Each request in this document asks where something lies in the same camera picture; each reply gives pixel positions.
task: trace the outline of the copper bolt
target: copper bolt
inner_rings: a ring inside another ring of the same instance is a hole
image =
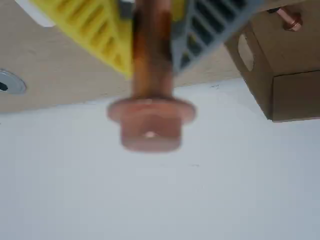
[[[181,145],[182,124],[195,107],[173,97],[170,47],[171,1],[136,0],[133,28],[132,95],[108,108],[121,125],[124,147],[139,152],[168,152]]]
[[[301,19],[301,14],[291,13],[286,7],[279,7],[271,9],[269,13],[276,12],[284,21],[283,29],[286,31],[296,32],[301,29],[303,21]]]

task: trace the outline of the gray plastic part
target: gray plastic part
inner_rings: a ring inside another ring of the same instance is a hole
[[[225,42],[263,0],[185,0],[182,20],[171,26],[173,72],[178,74]]]
[[[117,0],[118,10],[122,19],[132,19],[134,3],[132,1]]]

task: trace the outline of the hole in cardboard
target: hole in cardboard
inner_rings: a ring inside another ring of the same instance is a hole
[[[8,86],[2,82],[0,82],[0,90],[1,91],[7,91],[8,90]]]
[[[244,34],[241,34],[239,37],[238,53],[246,68],[251,72],[255,67],[255,56],[251,51]]]

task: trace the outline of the yellow plastic part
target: yellow plastic part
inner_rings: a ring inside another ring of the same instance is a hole
[[[132,20],[121,19],[117,0],[32,0],[69,37],[98,59],[130,77]]]
[[[172,21],[178,22],[185,16],[186,0],[171,0]]]

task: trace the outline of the cardboard box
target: cardboard box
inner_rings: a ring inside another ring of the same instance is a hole
[[[261,12],[225,44],[261,110],[274,122],[320,117],[320,1],[290,9],[302,15],[300,31],[285,31],[277,14]]]

